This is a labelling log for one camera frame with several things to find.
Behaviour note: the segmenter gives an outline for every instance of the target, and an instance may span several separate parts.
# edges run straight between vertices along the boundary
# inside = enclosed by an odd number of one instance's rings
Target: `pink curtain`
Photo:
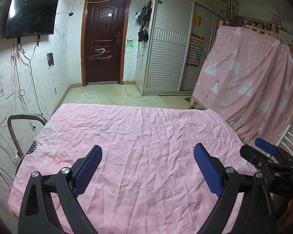
[[[244,142],[275,144],[288,124],[293,133],[293,56],[277,39],[222,26],[193,96],[219,113]]]

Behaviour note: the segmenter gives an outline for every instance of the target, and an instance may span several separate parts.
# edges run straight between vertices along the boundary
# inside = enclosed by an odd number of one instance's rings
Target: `handbag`
[[[143,30],[138,32],[138,42],[146,42],[149,40],[149,33],[147,32],[147,30]]]
[[[149,40],[149,33],[147,31],[147,26],[150,21],[150,16],[152,12],[151,1],[148,2],[147,6],[142,9],[142,13],[139,17],[140,21],[140,31],[138,32],[138,42],[147,42]]]

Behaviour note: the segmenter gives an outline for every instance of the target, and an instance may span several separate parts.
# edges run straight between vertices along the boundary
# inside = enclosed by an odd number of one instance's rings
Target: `chair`
[[[284,143],[284,142],[288,142],[292,147],[293,147],[293,143],[292,141],[288,138],[289,136],[293,138],[293,134],[290,132],[291,130],[291,125],[288,125],[285,129],[285,131],[283,132],[283,134],[281,135],[280,139],[277,141],[277,143],[275,144],[275,146],[280,146],[283,145],[284,148],[293,156],[293,152],[290,150],[290,148]]]
[[[10,132],[10,135],[11,135],[11,138],[15,144],[15,147],[16,149],[18,150],[18,154],[19,154],[19,157],[20,157],[20,160],[18,162],[18,165],[16,166],[16,171],[15,171],[15,175],[17,174],[20,166],[21,166],[21,163],[23,162],[24,160],[24,153],[20,147],[20,144],[15,136],[15,133],[14,133],[14,130],[13,130],[13,127],[12,127],[12,121],[13,120],[17,120],[17,119],[27,119],[27,120],[37,120],[39,121],[42,125],[46,125],[47,123],[47,120],[45,119],[45,117],[41,116],[40,114],[36,114],[36,113],[23,113],[23,114],[13,114],[11,115],[9,118],[8,118],[8,129],[9,129],[9,132]]]

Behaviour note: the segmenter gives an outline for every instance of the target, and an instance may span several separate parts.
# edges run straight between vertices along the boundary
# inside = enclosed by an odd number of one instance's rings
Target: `flat-screen tv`
[[[11,0],[4,38],[54,34],[59,0]]]

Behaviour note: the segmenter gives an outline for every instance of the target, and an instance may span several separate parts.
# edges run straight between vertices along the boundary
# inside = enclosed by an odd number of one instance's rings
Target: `pink bedsheet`
[[[224,166],[256,171],[240,157],[236,133],[211,110],[64,104],[36,142],[15,177],[10,210],[19,216],[32,172],[55,174],[97,144],[103,159],[78,201],[100,234],[196,233],[217,201],[194,160],[197,143]],[[241,199],[224,233],[232,229]],[[64,231],[72,233],[58,198],[53,200]]]

